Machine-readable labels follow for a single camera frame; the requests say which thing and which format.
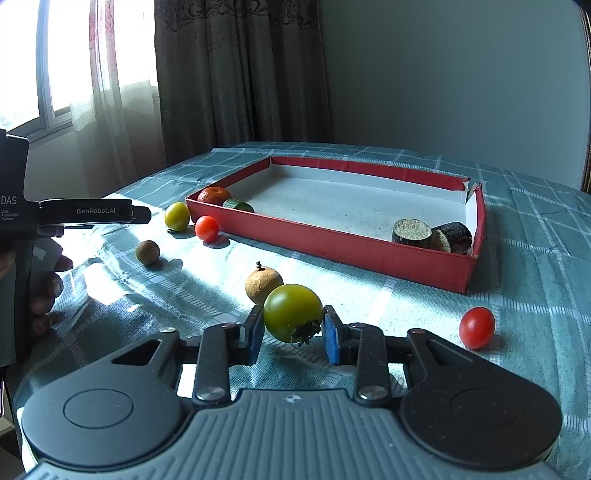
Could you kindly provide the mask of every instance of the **blue plaid tablecloth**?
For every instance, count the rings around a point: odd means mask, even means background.
[[[163,210],[186,195],[270,154],[381,163],[472,177],[484,185],[487,225],[480,260],[466,295],[361,270],[250,239],[229,236],[209,248],[173,238]],[[310,287],[345,323],[404,336],[426,328],[461,345],[458,323],[471,307],[497,320],[485,358],[548,389],[563,411],[563,428],[548,461],[567,479],[591,478],[591,196],[511,171],[390,148],[249,142],[170,167],[121,190],[152,210],[149,225],[68,231],[59,242],[73,258],[56,323],[24,364],[9,370],[16,408],[48,382],[157,331],[182,336],[215,323],[241,321],[252,307],[244,292],[256,261],[286,283]],[[139,241],[152,239],[166,260],[140,265]],[[404,388],[399,366],[394,378]],[[233,367],[232,388],[350,388],[352,370],[331,367],[322,340],[294,349],[266,336],[254,367]]]

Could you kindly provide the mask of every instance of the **orange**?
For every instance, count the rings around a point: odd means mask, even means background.
[[[222,187],[207,187],[201,191],[197,201],[222,206],[226,200],[231,198],[230,192]]]

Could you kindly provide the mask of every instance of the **cardboard box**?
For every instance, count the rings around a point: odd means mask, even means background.
[[[227,188],[256,213],[187,198],[191,218],[214,217],[220,230],[305,254],[463,293],[478,260],[485,226],[480,185],[409,168],[323,158],[268,157],[211,186]],[[467,255],[391,242],[401,218],[435,227],[464,223]]]

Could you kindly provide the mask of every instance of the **finger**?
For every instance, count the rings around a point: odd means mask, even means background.
[[[52,273],[47,282],[47,293],[50,297],[58,298],[64,290],[64,282],[57,273]]]
[[[56,302],[55,298],[50,295],[40,295],[31,302],[31,311],[35,315],[43,315],[49,313]]]
[[[0,253],[0,270],[6,267],[10,268],[17,257],[17,253],[14,250]]]
[[[46,334],[49,328],[49,317],[47,315],[39,315],[33,318],[31,322],[31,333],[33,336],[40,337]]]
[[[1,267],[0,268],[0,278],[3,278],[4,275],[6,275],[8,273],[8,271],[11,269],[11,265],[7,265],[6,267]]]
[[[74,262],[65,255],[62,255],[56,263],[56,267],[53,269],[56,272],[66,272],[74,268]]]

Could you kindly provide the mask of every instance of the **cherry tomato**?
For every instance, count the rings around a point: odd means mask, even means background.
[[[478,350],[487,345],[494,331],[495,317],[485,307],[468,310],[460,322],[460,340],[472,350]]]
[[[318,324],[324,319],[322,302],[303,285],[281,285],[269,293],[262,318],[269,333],[277,340],[291,343],[291,333],[310,320]]]
[[[195,235],[206,243],[214,242],[219,231],[216,219],[213,217],[204,215],[195,222]]]

